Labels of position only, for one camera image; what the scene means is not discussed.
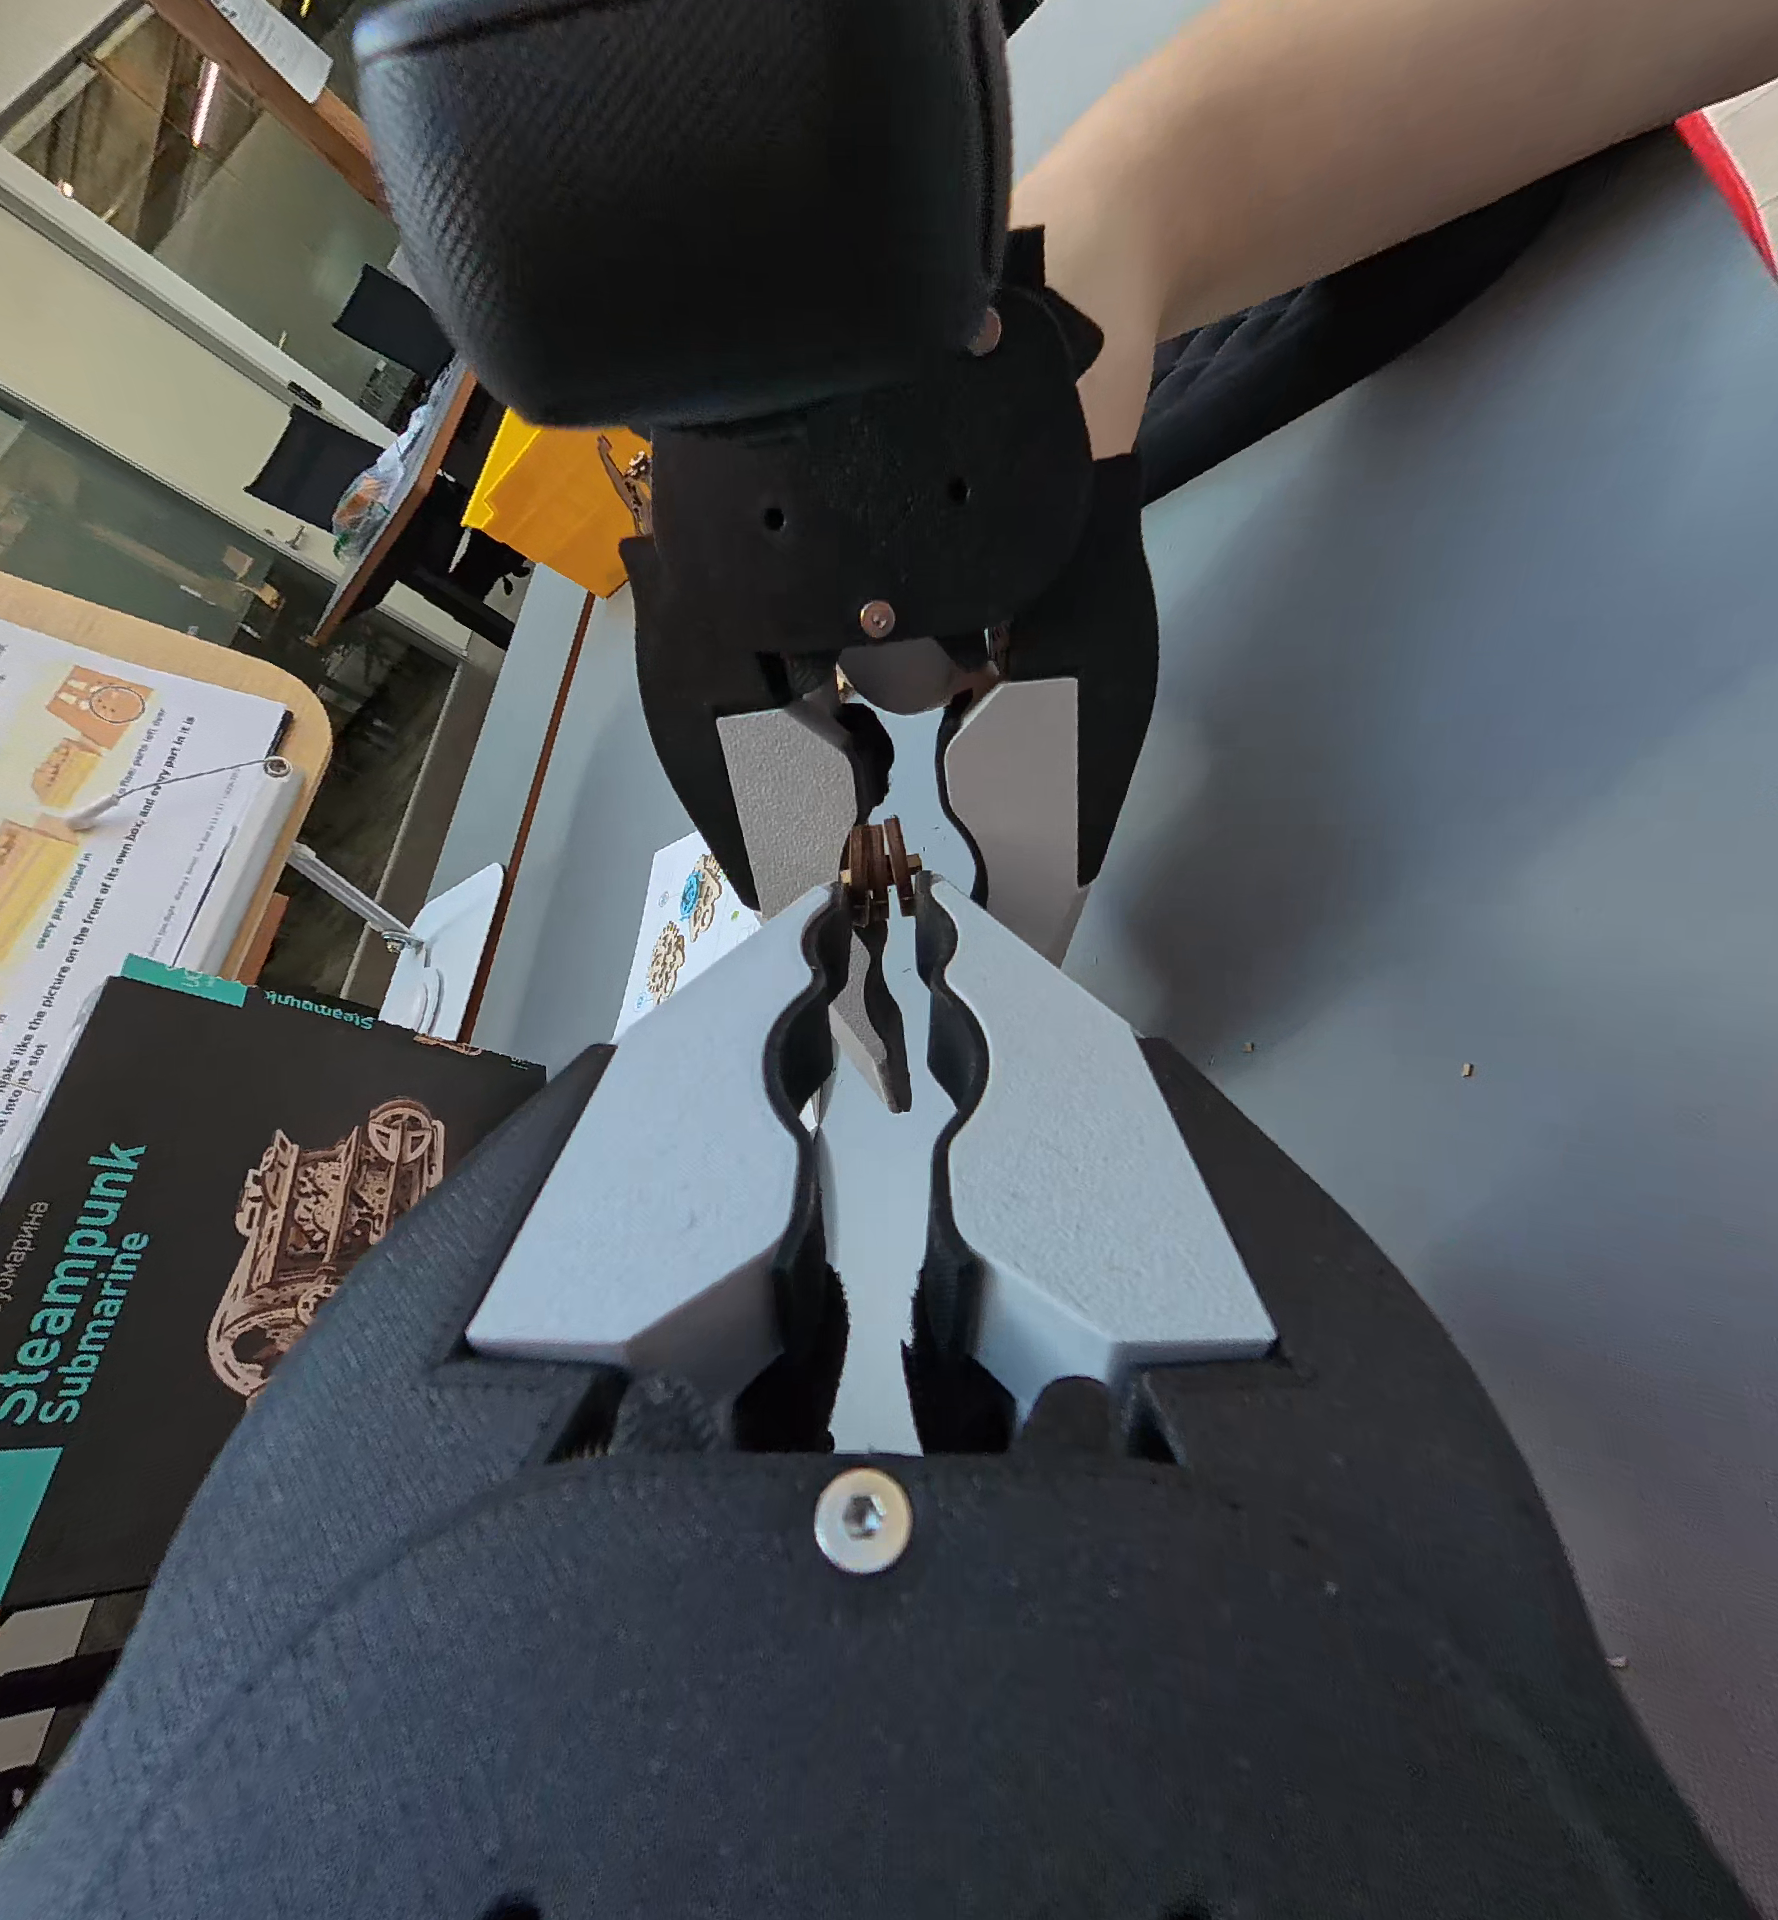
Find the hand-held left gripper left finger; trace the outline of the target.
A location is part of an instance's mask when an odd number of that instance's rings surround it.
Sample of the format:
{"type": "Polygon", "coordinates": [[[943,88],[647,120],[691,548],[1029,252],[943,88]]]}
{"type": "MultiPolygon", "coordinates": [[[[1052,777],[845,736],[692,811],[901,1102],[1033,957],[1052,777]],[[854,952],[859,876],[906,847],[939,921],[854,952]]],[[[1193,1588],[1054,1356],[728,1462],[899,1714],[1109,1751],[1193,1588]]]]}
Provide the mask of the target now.
{"type": "Polygon", "coordinates": [[[849,1313],[821,1139],[849,897],[804,892],[637,1022],[478,1306],[470,1351],[685,1382],[757,1454],[827,1454],[849,1313]]]}

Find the black model kit box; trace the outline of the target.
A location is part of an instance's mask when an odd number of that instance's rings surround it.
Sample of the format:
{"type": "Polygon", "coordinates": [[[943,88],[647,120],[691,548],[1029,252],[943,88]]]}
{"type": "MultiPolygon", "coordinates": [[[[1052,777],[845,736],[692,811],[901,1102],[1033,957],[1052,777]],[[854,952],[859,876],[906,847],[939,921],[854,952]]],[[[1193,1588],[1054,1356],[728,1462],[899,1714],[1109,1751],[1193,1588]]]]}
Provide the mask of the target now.
{"type": "Polygon", "coordinates": [[[545,1073],[130,961],[0,1187],[0,1610],[148,1588],[351,1267],[545,1073]]]}

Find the white stand base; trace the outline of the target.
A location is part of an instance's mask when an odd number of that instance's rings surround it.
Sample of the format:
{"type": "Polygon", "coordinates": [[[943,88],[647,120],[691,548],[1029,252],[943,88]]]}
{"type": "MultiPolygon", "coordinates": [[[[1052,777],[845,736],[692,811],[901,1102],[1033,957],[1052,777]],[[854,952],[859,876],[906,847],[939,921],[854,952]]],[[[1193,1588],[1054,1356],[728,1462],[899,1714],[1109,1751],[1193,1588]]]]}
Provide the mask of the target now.
{"type": "Polygon", "coordinates": [[[460,1038],[504,876],[492,862],[422,906],[412,921],[414,943],[395,957],[381,998],[381,1023],[437,1041],[460,1038]]]}

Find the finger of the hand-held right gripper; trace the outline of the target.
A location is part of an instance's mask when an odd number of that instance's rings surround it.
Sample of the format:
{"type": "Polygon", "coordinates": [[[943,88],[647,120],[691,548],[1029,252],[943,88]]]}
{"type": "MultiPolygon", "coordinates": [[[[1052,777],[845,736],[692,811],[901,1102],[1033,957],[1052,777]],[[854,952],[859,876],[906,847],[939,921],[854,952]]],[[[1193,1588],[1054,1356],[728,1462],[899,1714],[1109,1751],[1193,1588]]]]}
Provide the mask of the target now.
{"type": "Polygon", "coordinates": [[[1058,967],[1086,902],[1080,852],[1077,680],[998,683],[939,761],[939,796],[973,853],[973,900],[1058,967]]]}
{"type": "MultiPolygon", "coordinates": [[[[772,916],[836,883],[845,844],[885,796],[894,742],[863,703],[789,703],[715,723],[752,868],[752,905],[772,916]]],[[[908,1111],[901,1008],[884,977],[885,913],[854,929],[830,1032],[894,1116],[908,1111]]]]}

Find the red cloth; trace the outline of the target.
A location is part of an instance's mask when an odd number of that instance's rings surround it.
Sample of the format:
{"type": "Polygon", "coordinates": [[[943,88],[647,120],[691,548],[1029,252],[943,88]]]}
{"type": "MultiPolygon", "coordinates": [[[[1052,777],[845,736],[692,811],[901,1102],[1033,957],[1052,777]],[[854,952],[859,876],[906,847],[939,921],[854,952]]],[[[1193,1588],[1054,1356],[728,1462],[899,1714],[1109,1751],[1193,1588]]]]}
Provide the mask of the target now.
{"type": "Polygon", "coordinates": [[[1673,121],[1673,133],[1691,153],[1707,180],[1717,189],[1753,250],[1759,254],[1764,271],[1778,279],[1778,254],[1759,212],[1759,200],[1743,179],[1740,166],[1721,139],[1707,113],[1686,113],[1673,121]]]}

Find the dark wooden disc assembly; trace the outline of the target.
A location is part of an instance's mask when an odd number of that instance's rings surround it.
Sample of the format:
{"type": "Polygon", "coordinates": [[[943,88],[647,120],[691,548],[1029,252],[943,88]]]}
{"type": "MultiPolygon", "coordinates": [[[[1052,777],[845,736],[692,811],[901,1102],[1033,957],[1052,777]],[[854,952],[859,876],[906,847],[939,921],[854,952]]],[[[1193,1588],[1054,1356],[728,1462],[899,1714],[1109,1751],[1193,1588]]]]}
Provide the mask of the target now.
{"type": "Polygon", "coordinates": [[[845,838],[841,883],[854,929],[885,925],[892,909],[917,914],[917,875],[921,859],[908,853],[901,820],[856,822],[845,838]]]}

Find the black chair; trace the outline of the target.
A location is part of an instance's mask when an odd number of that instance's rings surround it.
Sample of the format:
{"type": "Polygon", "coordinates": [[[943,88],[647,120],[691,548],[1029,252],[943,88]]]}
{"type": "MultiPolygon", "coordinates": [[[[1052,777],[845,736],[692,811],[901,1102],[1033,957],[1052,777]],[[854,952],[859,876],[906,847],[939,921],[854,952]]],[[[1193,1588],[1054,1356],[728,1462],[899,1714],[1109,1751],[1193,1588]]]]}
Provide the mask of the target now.
{"type": "Polygon", "coordinates": [[[443,328],[424,299],[389,271],[363,264],[344,304],[332,321],[336,334],[375,355],[435,379],[451,358],[443,328]]]}
{"type": "Polygon", "coordinates": [[[347,433],[325,415],[295,403],[263,464],[243,492],[276,513],[332,533],[332,515],[384,445],[347,433]]]}

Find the illustrated instruction booklet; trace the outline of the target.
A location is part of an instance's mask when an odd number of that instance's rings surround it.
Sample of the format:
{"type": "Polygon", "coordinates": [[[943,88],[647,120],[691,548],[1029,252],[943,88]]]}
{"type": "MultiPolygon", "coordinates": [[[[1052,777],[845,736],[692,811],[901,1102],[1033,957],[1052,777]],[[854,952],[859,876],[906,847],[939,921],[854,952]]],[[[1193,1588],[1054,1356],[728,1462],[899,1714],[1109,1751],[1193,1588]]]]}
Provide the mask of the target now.
{"type": "Polygon", "coordinates": [[[700,833],[659,848],[650,862],[634,957],[611,1041],[619,1041],[685,980],[699,977],[750,941],[757,927],[757,909],[728,887],[700,833]]]}

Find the person's right forearm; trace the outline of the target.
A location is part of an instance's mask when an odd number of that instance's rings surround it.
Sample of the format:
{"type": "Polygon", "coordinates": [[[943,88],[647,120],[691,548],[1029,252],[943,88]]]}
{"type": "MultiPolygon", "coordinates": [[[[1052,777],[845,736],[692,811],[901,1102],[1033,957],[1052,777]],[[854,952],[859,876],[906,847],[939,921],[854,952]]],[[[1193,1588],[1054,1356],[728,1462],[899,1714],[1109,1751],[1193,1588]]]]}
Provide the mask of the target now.
{"type": "Polygon", "coordinates": [[[1016,185],[1099,326],[1091,452],[1138,440],[1152,349],[1778,77],[1778,5],[1213,5],[1016,185]]]}

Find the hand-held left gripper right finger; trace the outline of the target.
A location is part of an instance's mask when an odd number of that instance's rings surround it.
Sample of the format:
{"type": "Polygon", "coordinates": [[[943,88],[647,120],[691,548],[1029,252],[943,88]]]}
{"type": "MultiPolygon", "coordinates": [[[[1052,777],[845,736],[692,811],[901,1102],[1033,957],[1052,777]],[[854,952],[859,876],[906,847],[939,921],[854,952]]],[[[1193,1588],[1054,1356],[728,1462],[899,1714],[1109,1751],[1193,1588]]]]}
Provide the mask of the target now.
{"type": "Polygon", "coordinates": [[[1042,1394],[1251,1361],[1277,1328],[1143,1038],[943,880],[917,880],[929,1160],[906,1400],[924,1454],[1004,1454],[1042,1394]]]}

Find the yellow storage bin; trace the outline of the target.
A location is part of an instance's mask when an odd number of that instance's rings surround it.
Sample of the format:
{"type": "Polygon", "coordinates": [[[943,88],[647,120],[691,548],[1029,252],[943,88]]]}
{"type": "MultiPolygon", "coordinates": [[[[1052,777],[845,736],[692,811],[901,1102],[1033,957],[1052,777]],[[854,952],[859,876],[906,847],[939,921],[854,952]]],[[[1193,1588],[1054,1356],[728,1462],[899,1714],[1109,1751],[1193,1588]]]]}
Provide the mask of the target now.
{"type": "Polygon", "coordinates": [[[626,426],[540,430],[504,411],[461,525],[607,600],[626,580],[619,547],[637,533],[621,482],[647,457],[626,426]]]}

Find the black mesh wrist rest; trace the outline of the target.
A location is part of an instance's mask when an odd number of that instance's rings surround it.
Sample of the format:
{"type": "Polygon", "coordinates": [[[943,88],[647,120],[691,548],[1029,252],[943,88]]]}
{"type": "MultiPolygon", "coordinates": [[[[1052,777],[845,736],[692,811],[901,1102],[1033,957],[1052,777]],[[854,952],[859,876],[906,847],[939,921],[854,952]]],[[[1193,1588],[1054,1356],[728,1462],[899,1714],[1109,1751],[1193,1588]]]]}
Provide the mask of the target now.
{"type": "Polygon", "coordinates": [[[1138,433],[1152,502],[1373,377],[1546,228],[1575,168],[1156,349],[1138,433]]]}

